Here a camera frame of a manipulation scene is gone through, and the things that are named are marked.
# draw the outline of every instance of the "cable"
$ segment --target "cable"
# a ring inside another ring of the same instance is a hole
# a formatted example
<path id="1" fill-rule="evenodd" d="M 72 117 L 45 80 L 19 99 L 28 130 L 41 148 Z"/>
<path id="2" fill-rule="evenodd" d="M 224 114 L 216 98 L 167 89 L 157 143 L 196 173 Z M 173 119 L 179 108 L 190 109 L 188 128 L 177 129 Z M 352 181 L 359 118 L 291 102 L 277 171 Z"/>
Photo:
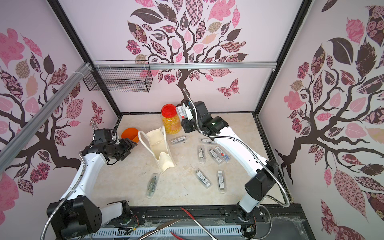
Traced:
<path id="1" fill-rule="evenodd" d="M 272 200 L 275 200 L 278 204 L 280 204 L 281 206 L 283 207 L 289 207 L 290 205 L 290 202 L 289 202 L 289 197 L 288 197 L 288 194 L 284 188 L 284 186 L 280 183 L 280 181 L 277 179 L 277 177 L 264 165 L 264 163 L 262 163 L 262 161 L 260 161 L 260 159 L 257 157 L 257 155 L 253 152 L 253 150 L 248 146 L 246 145 L 243 141 L 241 141 L 240 139 L 237 139 L 235 137 L 231 137 L 231 136 L 218 136 L 218 135 L 208 135 L 208 134 L 205 134 L 203 131 L 201 131 L 200 129 L 200 126 L 199 126 L 199 120 L 198 120 L 198 117 L 197 117 L 197 111 L 196 111 L 196 107 L 195 107 L 195 103 L 192 101 L 192 99 L 190 98 L 189 94 L 187 93 L 187 90 L 185 88 L 183 88 L 183 92 L 185 93 L 185 96 L 188 98 L 188 100 L 190 101 L 190 103 L 192 104 L 193 106 L 193 110 L 195 110 L 195 119 L 196 119 L 196 127 L 197 127 L 197 131 L 201 134 L 203 134 L 204 136 L 206 137 L 212 137 L 212 138 L 227 138 L 227 139 L 231 139 L 233 141 L 237 141 L 239 143 L 241 143 L 241 145 L 243 145 L 252 155 L 253 157 L 257 160 L 257 162 L 270 174 L 270 176 L 276 181 L 276 183 L 279 185 L 280 189 L 282 190 L 283 192 L 283 198 L 284 198 L 284 202 L 285 203 L 282 203 L 280 201 L 278 201 L 277 199 L 269 196 L 269 195 L 265 195 L 265 197 L 268 197 Z"/>
<path id="2" fill-rule="evenodd" d="M 44 225 L 43 231 L 41 232 L 40 240 L 44 240 L 45 239 L 45 233 L 46 233 L 46 231 L 48 229 L 48 226 L 49 226 L 50 222 L 52 221 L 53 216 L 59 210 L 59 208 L 63 205 L 63 203 L 72 195 L 72 193 L 75 191 L 75 189 L 79 185 L 81 179 L 83 178 L 83 175 L 84 175 L 84 172 L 85 172 L 85 168 L 87 167 L 87 164 L 86 164 L 86 162 L 85 162 L 85 160 L 84 160 L 84 158 L 83 158 L 83 156 L 81 154 L 82 152 L 83 151 L 79 152 L 79 156 L 80 156 L 81 162 L 83 163 L 83 169 L 81 170 L 81 174 L 79 176 L 79 179 L 76 181 L 76 183 L 72 187 L 71 191 L 60 201 L 60 203 L 57 205 L 57 207 L 53 210 L 53 212 L 49 216 L 47 222 Z"/>

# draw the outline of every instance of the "clear plastic case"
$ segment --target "clear plastic case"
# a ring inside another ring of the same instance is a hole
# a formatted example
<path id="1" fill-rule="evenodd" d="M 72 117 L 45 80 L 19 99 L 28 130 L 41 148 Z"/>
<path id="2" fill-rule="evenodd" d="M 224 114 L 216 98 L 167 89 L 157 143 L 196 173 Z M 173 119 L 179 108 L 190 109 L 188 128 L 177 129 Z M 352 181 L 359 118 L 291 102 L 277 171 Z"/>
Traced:
<path id="1" fill-rule="evenodd" d="M 217 164 L 222 164 L 224 161 L 221 159 L 221 157 L 219 157 L 219 155 L 217 154 L 217 152 L 215 152 L 215 150 L 213 150 L 213 148 L 209 148 L 208 149 L 208 154 L 211 156 L 211 158 L 217 163 Z"/>
<path id="2" fill-rule="evenodd" d="M 212 186 L 212 183 L 207 179 L 207 177 L 200 171 L 200 169 L 195 168 L 195 176 L 199 182 L 206 188 Z"/>
<path id="3" fill-rule="evenodd" d="M 151 176 L 151 179 L 148 182 L 147 186 L 147 198 L 151 198 L 155 193 L 157 182 L 159 181 L 160 175 L 158 173 L 154 173 Z"/>
<path id="4" fill-rule="evenodd" d="M 216 152 L 217 152 L 219 155 L 221 155 L 222 159 L 223 159 L 225 162 L 228 162 L 228 161 L 231 159 L 231 157 L 228 156 L 228 154 L 227 154 L 226 152 L 224 152 L 224 150 L 223 150 L 222 148 L 220 148 L 219 146 L 216 146 L 216 147 L 215 147 L 215 150 L 216 150 Z"/>
<path id="5" fill-rule="evenodd" d="M 225 176 L 223 170 L 217 170 L 217 187 L 220 193 L 225 193 L 227 190 L 225 187 Z"/>
<path id="6" fill-rule="evenodd" d="M 189 139 L 188 135 L 183 135 L 183 136 L 180 136 L 180 137 L 177 137 L 177 138 L 173 138 L 169 142 L 170 142 L 171 145 L 175 145 L 175 144 L 178 144 L 178 143 L 185 142 L 188 139 Z"/>
<path id="7" fill-rule="evenodd" d="M 197 146 L 197 157 L 199 158 L 200 164 L 205 164 L 206 159 L 205 159 L 205 152 L 204 152 L 204 146 L 203 145 Z"/>
<path id="8" fill-rule="evenodd" d="M 212 141 L 210 138 L 200 138 L 199 142 L 204 144 L 216 144 L 216 142 Z"/>

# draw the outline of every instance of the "wire basket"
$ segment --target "wire basket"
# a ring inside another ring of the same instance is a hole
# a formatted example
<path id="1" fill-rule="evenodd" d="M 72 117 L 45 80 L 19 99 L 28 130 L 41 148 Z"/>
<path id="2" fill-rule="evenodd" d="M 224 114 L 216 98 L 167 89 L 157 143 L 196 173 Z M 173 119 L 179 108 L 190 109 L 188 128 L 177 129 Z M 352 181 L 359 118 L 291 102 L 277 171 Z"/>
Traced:
<path id="1" fill-rule="evenodd" d="M 152 85 L 152 74 L 149 67 L 96 67 L 100 79 L 95 78 L 95 74 L 89 72 L 83 78 L 85 85 L 90 91 L 130 91 L 130 92 L 149 92 Z M 97 83 L 102 80 L 104 86 Z"/>

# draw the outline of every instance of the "wall mural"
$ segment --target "wall mural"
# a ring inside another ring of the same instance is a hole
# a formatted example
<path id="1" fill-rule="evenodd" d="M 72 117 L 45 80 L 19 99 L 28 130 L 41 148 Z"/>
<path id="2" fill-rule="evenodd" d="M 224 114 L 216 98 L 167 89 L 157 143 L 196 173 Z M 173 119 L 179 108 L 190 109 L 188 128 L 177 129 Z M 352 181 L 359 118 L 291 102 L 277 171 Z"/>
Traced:
<path id="1" fill-rule="evenodd" d="M 129 31 L 138 41 L 128 40 L 126 49 L 136 56 L 136 63 L 149 60 L 151 63 L 211 63 L 241 62 L 248 54 L 239 53 L 246 42 L 236 41 L 242 29 L 235 29 L 240 21 L 240 12 L 235 7 L 235 0 L 185 0 L 186 11 L 181 12 L 184 0 L 135 0 L 143 7 L 132 12 L 143 24 L 128 21 Z M 202 19 L 203 12 L 209 12 L 207 20 Z M 206 21 L 216 22 L 206 26 Z M 151 24 L 164 23 L 161 29 L 153 29 Z M 140 54 L 148 50 L 149 55 Z M 223 77 L 229 69 L 152 70 L 159 82 L 176 83 L 182 90 L 187 79 L 200 81 L 204 76 L 208 81 Z M 225 97 L 239 92 L 238 79 L 230 87 L 217 89 Z"/>
<path id="2" fill-rule="evenodd" d="M 374 66 L 384 70 L 384 7 L 366 8 L 369 13 L 366 27 L 359 19 L 347 19 L 346 32 L 350 41 L 332 38 L 328 41 L 333 45 L 333 52 L 326 53 L 321 45 L 310 63 L 299 66 L 298 80 L 292 83 L 291 91 L 284 97 L 292 110 L 288 119 L 292 120 L 295 140 L 288 155 L 275 150 L 283 161 L 283 173 L 286 169 L 293 184 L 292 164 L 302 145 L 309 144 L 307 151 L 313 155 L 314 164 L 321 164 L 325 169 L 325 184 L 332 184 L 333 179 L 340 196 L 369 221 L 366 211 L 374 211 L 384 220 L 384 195 L 377 192 L 384 191 L 384 187 L 374 179 L 382 174 L 384 165 L 372 164 L 369 158 L 357 159 L 354 154 L 368 152 L 384 157 L 382 148 L 380 151 L 369 146 L 370 142 L 384 144 L 384 129 L 378 126 L 384 123 L 384 106 L 371 109 L 372 105 L 384 101 L 384 74 L 381 71 L 367 77 Z M 337 64 L 340 67 L 333 67 L 334 61 L 341 63 Z M 342 66 L 355 68 L 358 75 L 345 71 Z M 330 90 L 324 93 L 323 88 Z M 347 112 L 354 116 L 347 118 L 343 115 Z M 362 127 L 363 122 L 370 126 Z M 338 148 L 340 143 L 348 143 L 350 147 Z M 341 171 L 340 166 L 348 171 Z M 365 197 L 370 209 L 366 209 Z M 323 229 L 329 234 L 336 233 L 335 239 L 364 239 L 356 231 L 338 226 L 323 201 L 322 210 L 325 215 Z"/>
<path id="3" fill-rule="evenodd" d="M 0 58 L 5 64 L 0 66 L 0 77 L 4 83 L 3 93 L 0 93 L 0 142 L 5 145 L 47 103 L 48 93 L 52 91 L 52 94 L 55 94 L 55 86 L 64 84 L 68 78 L 66 65 L 62 64 L 55 70 L 50 55 L 43 57 L 42 51 L 32 40 L 23 37 L 24 45 L 18 42 L 18 33 L 14 29 L 8 28 L 7 34 L 0 33 Z M 30 50 L 29 56 L 21 54 L 26 47 Z M 13 70 L 7 69 L 8 63 L 13 60 L 21 60 L 14 69 L 17 77 L 10 74 Z M 21 150 L 13 162 L 19 163 L 8 166 L 3 173 L 0 180 L 0 225 L 5 220 L 3 211 L 15 206 L 13 200 L 19 197 L 18 189 L 33 195 L 33 185 L 46 180 L 53 169 L 79 169 L 80 160 L 60 156 L 58 148 L 65 146 L 65 141 L 71 137 L 65 129 L 76 127 L 80 123 L 77 117 L 83 109 L 84 101 L 84 98 L 76 98 L 80 90 L 79 83 L 36 132 L 38 141 Z M 104 110 L 93 100 L 89 107 L 95 112 L 92 119 L 102 123 L 101 115 Z M 6 174 L 11 168 L 18 169 L 14 180 Z"/>

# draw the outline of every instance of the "beige marble surface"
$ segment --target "beige marble surface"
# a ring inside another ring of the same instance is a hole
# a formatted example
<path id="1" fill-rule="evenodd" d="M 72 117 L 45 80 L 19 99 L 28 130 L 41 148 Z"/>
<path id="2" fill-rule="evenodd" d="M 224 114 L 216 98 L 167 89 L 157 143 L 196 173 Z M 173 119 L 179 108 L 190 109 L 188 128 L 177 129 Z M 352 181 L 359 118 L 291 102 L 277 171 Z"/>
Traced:
<path id="1" fill-rule="evenodd" d="M 233 131 L 253 150 L 268 158 L 255 121 L 251 113 L 220 114 Z M 161 115 L 124 115 L 118 127 L 118 134 L 128 127 L 134 127 L 147 133 L 161 127 Z M 181 130 L 175 135 L 167 134 L 167 141 L 185 135 Z M 92 194 L 92 201 L 97 206 L 126 199 L 130 206 L 165 206 L 165 205 L 217 205 L 237 204 L 245 193 L 244 184 L 250 180 L 241 164 L 231 156 L 228 163 L 218 165 L 207 155 L 207 162 L 201 165 L 197 158 L 197 131 L 187 134 L 190 138 L 185 143 L 170 145 L 170 151 L 177 164 L 160 175 L 154 196 L 146 197 L 148 181 L 152 173 L 160 173 L 153 156 L 139 143 L 123 161 L 112 166 L 104 165 L 100 170 Z M 199 168 L 212 186 L 206 189 L 195 177 L 194 168 Z M 217 170 L 222 169 L 226 178 L 226 193 L 217 189 Z M 277 184 L 269 191 L 270 195 L 283 201 Z M 263 203 L 274 203 L 266 199 Z"/>

